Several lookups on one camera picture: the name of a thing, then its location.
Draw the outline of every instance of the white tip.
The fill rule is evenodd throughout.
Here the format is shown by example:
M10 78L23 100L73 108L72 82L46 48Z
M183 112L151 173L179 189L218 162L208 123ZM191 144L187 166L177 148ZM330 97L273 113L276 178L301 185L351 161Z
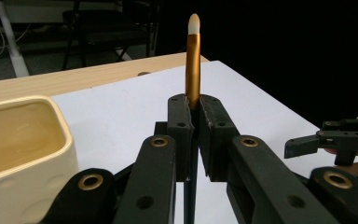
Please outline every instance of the white tip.
M194 13L191 15L190 20L188 21L188 34L196 35L200 33L200 18Z

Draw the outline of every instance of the white ceramic container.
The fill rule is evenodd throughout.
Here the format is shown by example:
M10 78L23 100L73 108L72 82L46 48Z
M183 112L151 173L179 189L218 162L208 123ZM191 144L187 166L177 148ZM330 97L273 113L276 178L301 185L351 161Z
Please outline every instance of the white ceramic container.
M49 97L0 102L0 224L40 221L77 172L73 136Z

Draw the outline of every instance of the wooden surface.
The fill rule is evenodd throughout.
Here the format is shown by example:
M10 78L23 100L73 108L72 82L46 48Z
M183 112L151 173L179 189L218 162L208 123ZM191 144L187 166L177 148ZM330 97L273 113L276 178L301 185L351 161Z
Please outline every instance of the wooden surface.
M201 56L202 62L208 62ZM0 81L0 101L27 95L58 95L137 77L186 64L186 54L177 53L122 63L110 63L30 77Z

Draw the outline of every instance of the black metal bracket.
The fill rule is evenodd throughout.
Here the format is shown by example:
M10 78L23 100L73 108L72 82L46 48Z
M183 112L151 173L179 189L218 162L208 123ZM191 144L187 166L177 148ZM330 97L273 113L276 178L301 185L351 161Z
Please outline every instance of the black metal bracket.
M337 149L344 155L338 161L348 163L358 150L358 120L289 140L285 157L318 147ZM185 223L192 224L199 149L210 180L227 182L239 223L358 224L358 178L333 167L314 169L310 179L296 175L262 139L241 135L217 98L201 95L198 110L190 110L183 94L168 100L168 120L156 122L134 164L115 175L78 173L40 224L173 223L176 182L185 184Z

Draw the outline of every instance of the gold cylinder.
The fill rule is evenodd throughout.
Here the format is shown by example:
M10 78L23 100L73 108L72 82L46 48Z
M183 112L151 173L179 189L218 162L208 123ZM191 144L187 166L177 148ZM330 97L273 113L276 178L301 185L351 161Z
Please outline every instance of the gold cylinder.
M200 99L200 34L187 36L185 95L190 109L196 109Z

